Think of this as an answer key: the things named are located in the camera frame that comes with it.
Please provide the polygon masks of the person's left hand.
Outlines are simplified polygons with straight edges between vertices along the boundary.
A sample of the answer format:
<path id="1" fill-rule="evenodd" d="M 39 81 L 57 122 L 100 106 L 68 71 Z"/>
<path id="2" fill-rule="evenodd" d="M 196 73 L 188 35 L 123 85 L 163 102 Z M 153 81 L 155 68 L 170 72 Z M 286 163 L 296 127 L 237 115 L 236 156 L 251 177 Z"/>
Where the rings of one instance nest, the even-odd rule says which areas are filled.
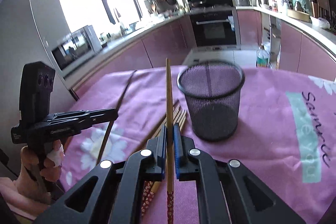
<path id="1" fill-rule="evenodd" d="M 15 187 L 18 193 L 44 204 L 51 203 L 51 194 L 44 190 L 45 182 L 57 182 L 62 173 L 60 165 L 46 157 L 42 168 L 39 166 L 37 155 L 24 146 L 21 149 L 21 171 L 18 179 L 15 181 Z"/>

